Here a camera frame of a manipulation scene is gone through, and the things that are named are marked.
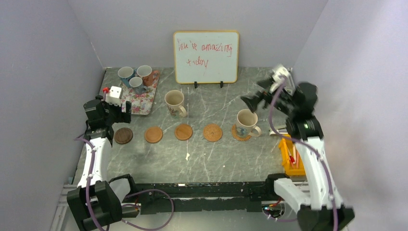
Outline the light wooden coaster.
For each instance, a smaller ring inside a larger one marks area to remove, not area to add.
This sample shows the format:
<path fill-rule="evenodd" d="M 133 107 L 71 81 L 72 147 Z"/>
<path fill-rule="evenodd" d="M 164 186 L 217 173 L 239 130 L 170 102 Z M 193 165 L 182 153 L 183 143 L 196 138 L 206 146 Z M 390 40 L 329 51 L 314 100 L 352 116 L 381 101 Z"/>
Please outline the light wooden coaster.
<path fill-rule="evenodd" d="M 163 137 L 163 131 L 160 127 L 150 127 L 146 129 L 144 133 L 144 138 L 148 143 L 157 143 Z"/>
<path fill-rule="evenodd" d="M 180 124 L 175 128 L 174 134 L 178 140 L 185 141 L 193 135 L 193 130 L 188 124 Z"/>

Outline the teal blue mug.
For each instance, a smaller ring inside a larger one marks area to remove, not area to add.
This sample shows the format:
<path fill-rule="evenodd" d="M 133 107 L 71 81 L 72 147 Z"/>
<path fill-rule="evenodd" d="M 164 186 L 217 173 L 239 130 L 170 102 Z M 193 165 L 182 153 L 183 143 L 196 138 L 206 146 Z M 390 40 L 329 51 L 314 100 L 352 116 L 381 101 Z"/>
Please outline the teal blue mug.
<path fill-rule="evenodd" d="M 117 75 L 121 79 L 122 83 L 128 87 L 131 88 L 129 81 L 135 77 L 135 70 L 132 67 L 125 66 L 122 67 L 118 70 Z"/>

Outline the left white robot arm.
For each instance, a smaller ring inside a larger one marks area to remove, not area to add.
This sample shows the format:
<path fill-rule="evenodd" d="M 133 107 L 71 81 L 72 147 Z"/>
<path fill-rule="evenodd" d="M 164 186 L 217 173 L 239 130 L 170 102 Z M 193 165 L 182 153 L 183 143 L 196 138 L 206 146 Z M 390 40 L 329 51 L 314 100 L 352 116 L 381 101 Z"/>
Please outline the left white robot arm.
<path fill-rule="evenodd" d="M 77 138 L 86 147 L 86 162 L 76 189 L 69 191 L 67 202 L 78 228 L 81 231 L 102 229 L 122 218 L 121 201 L 132 202 L 138 189 L 128 178 L 114 180 L 113 190 L 106 180 L 107 160 L 114 139 L 112 125 L 131 122 L 131 102 L 113 105 L 101 95 L 83 105 L 87 120 L 84 135 Z"/>

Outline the dark walnut wooden coaster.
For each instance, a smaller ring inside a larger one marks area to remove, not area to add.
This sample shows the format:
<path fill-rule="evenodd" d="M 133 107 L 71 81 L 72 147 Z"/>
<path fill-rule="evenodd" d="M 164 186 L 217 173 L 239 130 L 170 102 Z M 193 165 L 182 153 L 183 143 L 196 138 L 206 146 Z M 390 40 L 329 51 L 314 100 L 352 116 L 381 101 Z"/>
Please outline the dark walnut wooden coaster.
<path fill-rule="evenodd" d="M 133 132 L 130 128 L 120 128 L 115 132 L 114 140 L 118 144 L 129 143 L 133 138 Z"/>

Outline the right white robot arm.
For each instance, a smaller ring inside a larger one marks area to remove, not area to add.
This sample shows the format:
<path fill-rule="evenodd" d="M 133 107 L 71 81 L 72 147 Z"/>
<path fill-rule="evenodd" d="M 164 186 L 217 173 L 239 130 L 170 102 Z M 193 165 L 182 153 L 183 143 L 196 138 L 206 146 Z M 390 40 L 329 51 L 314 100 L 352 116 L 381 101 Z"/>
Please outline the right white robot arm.
<path fill-rule="evenodd" d="M 280 196 L 296 212 L 296 221 L 303 231 L 342 230 L 355 218 L 355 213 L 352 207 L 344 205 L 330 172 L 323 131 L 314 115 L 318 100 L 317 87 L 301 82 L 290 94 L 284 89 L 284 82 L 278 83 L 271 78 L 258 81 L 257 84 L 263 91 L 254 96 L 242 96 L 241 99 L 252 112 L 264 100 L 265 106 L 271 105 L 272 109 L 278 109 L 287 116 L 288 136 L 279 132 L 276 134 L 295 144 L 310 192 L 306 195 L 288 177 L 274 177 L 264 187 L 266 197 L 275 200 Z"/>

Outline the cream seahorse mug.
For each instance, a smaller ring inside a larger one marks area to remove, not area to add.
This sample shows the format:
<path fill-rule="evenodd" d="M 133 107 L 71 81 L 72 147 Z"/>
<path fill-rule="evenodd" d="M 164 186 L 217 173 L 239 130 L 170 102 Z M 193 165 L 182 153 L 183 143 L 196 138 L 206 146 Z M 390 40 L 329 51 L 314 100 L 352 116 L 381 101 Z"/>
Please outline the cream seahorse mug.
<path fill-rule="evenodd" d="M 262 135 L 262 130 L 256 124 L 258 122 L 258 115 L 252 113 L 249 109 L 242 109 L 237 114 L 236 130 L 239 137 L 259 137 Z"/>

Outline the woven rattan coaster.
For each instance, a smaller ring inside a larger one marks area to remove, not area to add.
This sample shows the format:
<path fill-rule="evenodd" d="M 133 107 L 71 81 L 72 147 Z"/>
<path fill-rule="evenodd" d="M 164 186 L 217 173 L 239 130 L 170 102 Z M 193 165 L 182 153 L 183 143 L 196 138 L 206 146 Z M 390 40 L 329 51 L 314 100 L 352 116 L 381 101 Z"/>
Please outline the woven rattan coaster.
<path fill-rule="evenodd" d="M 233 138 L 235 138 L 238 141 L 247 141 L 247 140 L 251 139 L 251 137 L 252 137 L 250 135 L 248 135 L 248 136 L 246 136 L 244 138 L 239 137 L 238 133 L 237 133 L 237 130 L 236 130 L 236 125 L 235 124 L 231 128 L 231 134 L 232 134 Z"/>
<path fill-rule="evenodd" d="M 222 135 L 222 129 L 217 124 L 208 124 L 203 129 L 203 137 L 210 142 L 216 142 L 220 140 Z"/>

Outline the cream coral pattern mug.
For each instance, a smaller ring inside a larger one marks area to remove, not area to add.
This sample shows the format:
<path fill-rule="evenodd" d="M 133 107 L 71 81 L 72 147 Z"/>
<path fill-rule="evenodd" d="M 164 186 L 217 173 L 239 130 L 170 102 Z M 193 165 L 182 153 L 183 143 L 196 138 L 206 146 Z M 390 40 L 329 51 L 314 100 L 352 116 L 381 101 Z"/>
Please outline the cream coral pattern mug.
<path fill-rule="evenodd" d="M 179 90 L 171 90 L 166 93 L 165 102 L 172 117 L 179 118 L 188 115 L 184 107 L 184 99 L 183 93 Z"/>

